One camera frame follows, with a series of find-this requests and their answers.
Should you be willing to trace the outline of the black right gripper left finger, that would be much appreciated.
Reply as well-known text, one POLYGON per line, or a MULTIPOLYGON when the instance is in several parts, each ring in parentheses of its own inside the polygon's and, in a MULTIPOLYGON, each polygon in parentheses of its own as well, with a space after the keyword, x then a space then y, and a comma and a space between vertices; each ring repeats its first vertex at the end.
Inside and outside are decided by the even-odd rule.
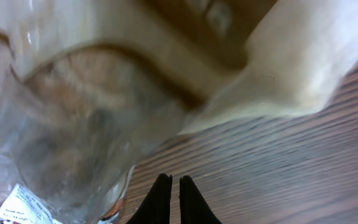
POLYGON ((160 174, 127 224, 169 224, 173 177, 160 174))

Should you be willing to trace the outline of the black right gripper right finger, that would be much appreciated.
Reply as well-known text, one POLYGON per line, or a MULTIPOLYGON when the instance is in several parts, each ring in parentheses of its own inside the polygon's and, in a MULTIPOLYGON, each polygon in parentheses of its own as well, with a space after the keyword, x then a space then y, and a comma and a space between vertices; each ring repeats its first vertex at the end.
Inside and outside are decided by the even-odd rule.
POLYGON ((188 175, 180 179, 179 198, 181 224, 222 224, 188 175))

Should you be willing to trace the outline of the beige paper snack bag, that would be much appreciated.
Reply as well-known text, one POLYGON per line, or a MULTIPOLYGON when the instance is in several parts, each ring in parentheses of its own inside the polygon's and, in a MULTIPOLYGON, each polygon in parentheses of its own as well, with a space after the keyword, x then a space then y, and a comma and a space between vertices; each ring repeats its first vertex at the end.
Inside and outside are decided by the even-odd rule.
POLYGON ((323 110, 358 1, 0 1, 0 206, 19 184, 99 220, 166 139, 323 110))

